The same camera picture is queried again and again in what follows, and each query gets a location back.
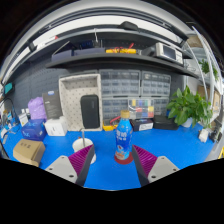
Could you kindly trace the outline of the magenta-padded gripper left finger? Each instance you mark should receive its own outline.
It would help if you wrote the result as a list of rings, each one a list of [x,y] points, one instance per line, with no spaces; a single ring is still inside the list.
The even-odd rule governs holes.
[[[60,156],[46,168],[46,171],[83,186],[94,154],[94,145],[89,145],[69,157]]]

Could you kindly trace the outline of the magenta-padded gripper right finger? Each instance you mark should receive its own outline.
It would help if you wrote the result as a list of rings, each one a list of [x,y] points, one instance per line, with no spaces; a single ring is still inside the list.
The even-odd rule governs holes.
[[[146,186],[179,170],[166,156],[156,157],[136,145],[132,146],[132,157],[141,186]]]

